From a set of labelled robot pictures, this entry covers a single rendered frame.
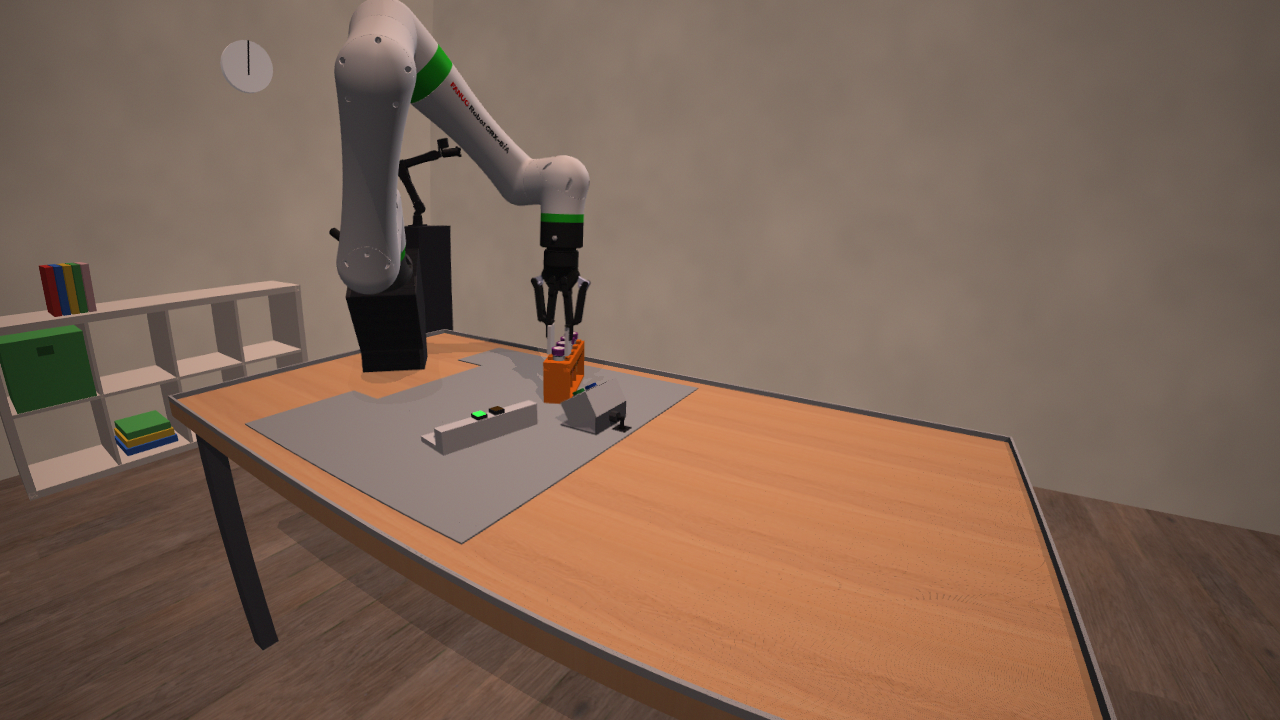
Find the orange tube rack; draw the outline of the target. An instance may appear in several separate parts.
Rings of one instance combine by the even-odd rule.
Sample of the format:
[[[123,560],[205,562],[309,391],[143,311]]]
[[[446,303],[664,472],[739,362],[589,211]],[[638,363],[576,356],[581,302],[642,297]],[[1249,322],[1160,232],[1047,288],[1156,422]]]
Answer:
[[[577,340],[564,361],[554,361],[553,355],[548,355],[543,363],[544,404],[561,404],[579,389],[584,377],[584,345],[585,341]]]

